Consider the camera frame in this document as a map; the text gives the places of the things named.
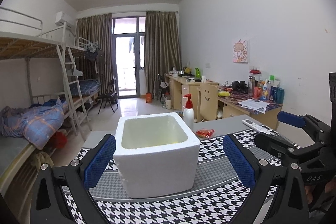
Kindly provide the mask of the right hand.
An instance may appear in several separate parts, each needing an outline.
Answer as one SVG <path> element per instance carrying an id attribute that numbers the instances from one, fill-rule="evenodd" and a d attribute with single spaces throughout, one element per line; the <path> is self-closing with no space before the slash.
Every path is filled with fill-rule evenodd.
<path id="1" fill-rule="evenodd" d="M 316 186 L 305 186 L 305 192 L 307 195 L 307 202 L 311 204 L 315 199 L 318 199 L 319 196 L 322 194 L 321 190 L 322 185 Z M 329 193 L 335 189 L 335 181 L 331 180 L 328 182 L 324 187 L 324 193 Z"/>

